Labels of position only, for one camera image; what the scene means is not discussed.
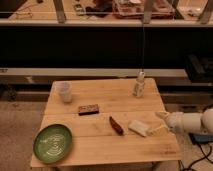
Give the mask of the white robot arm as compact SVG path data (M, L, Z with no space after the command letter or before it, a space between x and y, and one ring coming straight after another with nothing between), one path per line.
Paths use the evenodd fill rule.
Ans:
M165 128L173 133L192 133L198 135L213 135L213 108L204 112L156 112L164 126L158 126L149 131L151 135Z

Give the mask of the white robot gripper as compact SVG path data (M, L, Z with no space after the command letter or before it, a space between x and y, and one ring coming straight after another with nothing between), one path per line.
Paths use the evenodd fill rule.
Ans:
M183 113L182 112L173 112L170 114L169 112L160 111L160 112L156 112L155 115L162 120L165 120L167 118L166 124L172 132L183 132L183 122L182 122ZM167 126L159 125L158 127L150 129L148 131L148 134L150 136L165 135L169 132L169 129Z

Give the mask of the blue robot base box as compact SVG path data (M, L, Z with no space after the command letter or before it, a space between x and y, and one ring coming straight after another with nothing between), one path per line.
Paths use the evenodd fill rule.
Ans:
M207 144L213 142L213 135L190 134L189 137L193 144Z

